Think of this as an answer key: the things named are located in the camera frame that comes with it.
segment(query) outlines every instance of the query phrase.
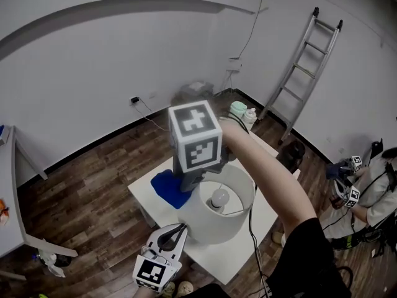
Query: ladder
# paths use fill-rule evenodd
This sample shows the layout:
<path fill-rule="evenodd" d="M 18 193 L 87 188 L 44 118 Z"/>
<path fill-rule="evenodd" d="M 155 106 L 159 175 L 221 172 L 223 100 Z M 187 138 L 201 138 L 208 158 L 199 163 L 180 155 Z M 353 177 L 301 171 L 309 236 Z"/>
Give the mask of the ladder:
<path fill-rule="evenodd" d="M 291 129 L 295 125 L 295 122 L 297 121 L 297 119 L 298 119 L 300 113 L 302 112 L 305 104 L 307 103 L 311 93 L 313 92 L 314 87 L 316 86 L 317 81 L 319 80 L 321 73 L 324 70 L 325 64 L 328 61 L 331 51 L 334 48 L 337 36 L 339 35 L 339 33 L 341 32 L 341 29 L 342 29 L 343 20 L 340 20 L 338 26 L 335 28 L 335 27 L 332 27 L 331 25 L 317 19 L 318 14 L 319 14 L 319 9 L 318 9 L 318 7 L 316 7 L 313 11 L 312 16 L 311 16 L 311 20 L 308 24 L 305 35 L 303 36 L 303 39 L 300 42 L 299 47 L 297 48 L 295 54 L 293 55 L 292 62 L 290 64 L 290 66 L 288 67 L 288 70 L 287 70 L 285 76 L 281 80 L 280 84 L 277 86 L 277 89 L 275 90 L 272 97 L 267 102 L 264 110 L 261 112 L 261 114 L 258 117 L 258 120 L 262 120 L 265 117 L 266 113 L 268 113 L 268 111 L 271 111 L 273 114 L 275 114 L 278 118 L 280 118 L 286 124 L 287 129 L 285 130 L 284 134 L 282 135 L 281 139 L 279 140 L 279 145 L 281 145 L 284 142 L 284 140 L 288 137 L 288 135 L 290 134 Z M 314 45 L 311 42 L 309 42 L 309 38 L 311 36 L 311 33 L 313 32 L 315 25 L 320 25 L 333 33 L 332 38 L 330 39 L 326 50 L 323 50 L 322 48 L 318 47 L 317 45 Z M 301 58 L 303 52 L 305 51 L 306 46 L 308 46 L 308 45 L 323 54 L 323 59 L 321 60 L 321 63 L 318 66 L 318 69 L 316 70 L 315 73 L 312 73 L 311 71 L 303 68 L 302 66 L 300 66 L 298 64 L 299 59 Z M 309 84 L 308 89 L 307 89 L 305 95 L 303 96 L 303 98 L 299 97 L 293 91 L 291 91 L 289 88 L 285 87 L 286 83 L 290 79 L 295 68 L 297 68 L 298 70 L 301 70 L 302 72 L 304 72 L 304 74 L 308 75 L 311 78 L 310 84 Z M 292 120 L 288 120 L 286 117 L 284 117 L 280 112 L 278 112 L 273 107 L 274 102 L 280 96 L 280 93 L 282 91 L 286 91 L 287 93 L 289 93 L 293 98 L 295 98 L 299 102 L 298 111 L 295 114 L 295 116 L 293 116 Z"/>

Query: lampshade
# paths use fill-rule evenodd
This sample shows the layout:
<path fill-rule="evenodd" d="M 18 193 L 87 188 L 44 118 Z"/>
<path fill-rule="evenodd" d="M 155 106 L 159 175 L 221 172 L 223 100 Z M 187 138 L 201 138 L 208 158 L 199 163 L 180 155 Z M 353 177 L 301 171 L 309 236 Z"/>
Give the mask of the lampshade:
<path fill-rule="evenodd" d="M 220 184 L 230 188 L 241 203 L 241 212 L 224 215 L 215 212 L 201 196 L 205 182 L 213 182 L 214 190 Z M 241 169 L 225 165 L 220 174 L 207 172 L 204 180 L 194 189 L 190 199 L 178 210 L 180 222 L 187 224 L 189 235 L 200 243 L 219 244 L 232 239 L 243 226 L 254 203 L 252 179 Z"/>

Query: wooden floor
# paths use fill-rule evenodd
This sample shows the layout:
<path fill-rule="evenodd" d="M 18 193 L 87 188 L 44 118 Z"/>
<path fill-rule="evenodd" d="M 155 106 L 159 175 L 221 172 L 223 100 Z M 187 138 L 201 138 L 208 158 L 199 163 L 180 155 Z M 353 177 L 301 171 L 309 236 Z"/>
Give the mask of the wooden floor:
<path fill-rule="evenodd" d="M 222 109 L 235 99 L 246 102 L 234 93 L 215 98 L 213 105 Z M 165 114 L 155 121 L 167 127 Z M 278 149 L 283 127 L 270 117 L 253 131 Z M 33 297 L 44 293 L 49 298 L 132 297 L 136 291 L 132 281 L 135 258 L 152 229 L 146 225 L 127 186 L 171 154 L 167 133 L 145 122 L 64 165 L 51 173 L 47 181 L 20 191 L 20 211 L 27 232 L 73 248 L 79 256 L 64 268 L 66 278 L 62 279 L 52 276 L 47 267 L 33 260 L 33 248 L 19 248 L 0 260 L 0 269 L 26 275 L 27 281 L 2 279 L 0 296 Z M 325 162 L 307 148 L 300 169 L 299 182 L 320 214 L 328 206 Z M 282 230 L 279 221 L 273 230 Z M 374 248 L 377 248 L 375 243 L 361 244 L 336 253 L 338 265 L 353 269 L 354 297 L 382 297 L 384 288 L 391 288 L 396 281 L 397 262 L 390 249 L 383 256 L 371 259 Z M 264 272 L 270 274 L 282 249 L 268 235 L 260 250 Z M 184 266 L 181 280 L 191 280 L 196 287 L 213 281 L 209 275 L 188 269 L 188 264 Z M 258 289 L 254 257 L 223 287 L 231 297 L 246 297 Z"/>

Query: white desk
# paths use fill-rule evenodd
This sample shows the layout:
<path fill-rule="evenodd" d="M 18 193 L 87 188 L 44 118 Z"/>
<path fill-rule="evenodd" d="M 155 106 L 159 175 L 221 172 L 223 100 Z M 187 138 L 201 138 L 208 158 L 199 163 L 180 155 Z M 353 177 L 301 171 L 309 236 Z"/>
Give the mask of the white desk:
<path fill-rule="evenodd" d="M 277 156 L 277 151 L 266 142 L 253 133 L 251 136 L 272 156 Z M 238 160 L 230 164 L 246 171 Z M 150 183 L 156 174 L 166 169 L 172 169 L 172 158 L 128 186 L 141 208 L 146 211 L 146 213 L 144 212 L 145 218 L 150 219 L 151 217 L 160 227 L 178 223 L 177 210 L 160 198 Z M 297 170 L 294 177 L 298 178 L 299 174 L 300 170 Z M 252 231 L 258 244 L 263 241 L 276 218 L 277 214 L 258 190 L 252 208 Z M 217 280 L 227 284 L 254 253 L 252 244 L 247 218 L 241 230 L 230 241 L 218 245 L 204 245 L 188 237 L 184 251 Z"/>
<path fill-rule="evenodd" d="M 51 253 L 77 256 L 75 250 L 61 247 L 44 240 L 39 240 L 26 234 L 24 223 L 20 216 L 16 177 L 15 177 L 15 147 L 20 150 L 32 168 L 44 179 L 47 175 L 42 171 L 23 147 L 17 136 L 15 127 L 11 127 L 7 143 L 0 147 L 0 199 L 3 199 L 9 208 L 9 218 L 5 226 L 0 226 L 0 257 L 10 253 L 23 244 L 49 251 Z"/>

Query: black pants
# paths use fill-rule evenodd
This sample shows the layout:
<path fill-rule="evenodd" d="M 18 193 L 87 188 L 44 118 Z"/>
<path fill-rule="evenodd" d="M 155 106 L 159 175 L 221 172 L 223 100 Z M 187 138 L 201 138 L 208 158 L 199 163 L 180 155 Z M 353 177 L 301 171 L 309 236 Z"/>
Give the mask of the black pants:
<path fill-rule="evenodd" d="M 218 284 L 209 284 L 191 294 L 187 295 L 189 298 L 203 298 L 203 297 L 216 297 L 216 298 L 230 298 L 227 293 L 223 291 Z"/>

